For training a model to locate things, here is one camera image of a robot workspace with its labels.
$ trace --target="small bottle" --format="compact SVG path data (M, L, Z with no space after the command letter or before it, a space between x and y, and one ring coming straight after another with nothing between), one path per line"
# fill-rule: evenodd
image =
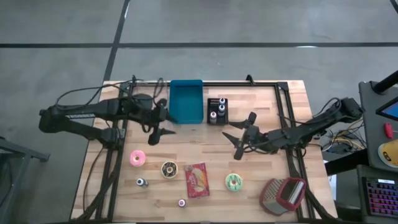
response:
M183 208L183 207L185 207L186 205L187 205L187 202L186 202L184 199L178 200L178 206L179 206L180 208Z
M224 114L225 114L225 106L219 105L218 106L218 116L224 116Z
M225 105L225 99L224 98L220 98L219 102L220 105Z
M147 188L149 183L146 179L140 178L140 179L137 179L137 185L142 188Z
M210 113L210 123L212 124L217 123L217 114L214 111Z

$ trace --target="yellow object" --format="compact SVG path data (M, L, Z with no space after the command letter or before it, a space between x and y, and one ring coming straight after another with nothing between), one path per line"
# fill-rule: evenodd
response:
M379 157L387 166L398 168L398 140L381 144Z

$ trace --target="green donut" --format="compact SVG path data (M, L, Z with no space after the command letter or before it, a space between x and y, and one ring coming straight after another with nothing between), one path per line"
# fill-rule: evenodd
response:
M243 187L243 179L238 174L229 174L225 178L225 186L230 191L238 192Z

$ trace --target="toy donut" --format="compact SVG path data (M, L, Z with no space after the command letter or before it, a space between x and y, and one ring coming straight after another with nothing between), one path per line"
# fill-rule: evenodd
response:
M175 162L168 161L163 163L162 168L160 168L160 171L163 177L171 179L177 175L178 167Z
M134 167L140 167L144 165L146 160L145 153L140 150L135 150L130 154L130 163Z
M230 191L240 191L243 187L243 179L238 174L230 174L225 178L225 186Z

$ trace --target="monitor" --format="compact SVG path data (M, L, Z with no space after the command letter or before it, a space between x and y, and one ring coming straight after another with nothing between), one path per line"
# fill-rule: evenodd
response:
M377 109L376 114L398 121L398 97Z

